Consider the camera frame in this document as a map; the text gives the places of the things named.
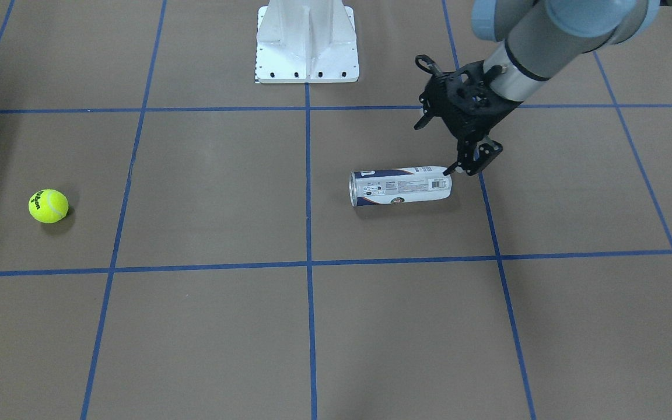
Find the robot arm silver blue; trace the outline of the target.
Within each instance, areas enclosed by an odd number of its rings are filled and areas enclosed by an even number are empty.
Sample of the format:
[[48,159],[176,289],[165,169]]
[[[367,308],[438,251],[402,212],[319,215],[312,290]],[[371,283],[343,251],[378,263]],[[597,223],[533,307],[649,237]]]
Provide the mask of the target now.
[[427,55],[415,64],[431,77],[419,102],[425,127],[439,117],[457,140],[445,175],[483,171],[502,152],[489,133],[578,56],[645,31],[659,1],[475,1],[471,26],[496,43],[488,58],[445,72]]

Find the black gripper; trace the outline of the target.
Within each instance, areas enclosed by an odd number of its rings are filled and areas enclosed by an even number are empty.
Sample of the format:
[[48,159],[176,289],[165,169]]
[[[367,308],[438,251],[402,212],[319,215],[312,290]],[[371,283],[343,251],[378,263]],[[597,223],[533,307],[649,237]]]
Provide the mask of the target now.
[[445,169],[444,175],[462,172],[473,176],[485,170],[503,151],[501,143],[488,133],[516,109],[516,102],[496,93],[491,82],[505,72],[502,65],[484,69],[477,61],[455,72],[443,72],[427,55],[418,55],[414,63],[430,75],[419,94],[422,116],[414,124],[421,130],[434,117],[443,120],[457,140],[457,159]]

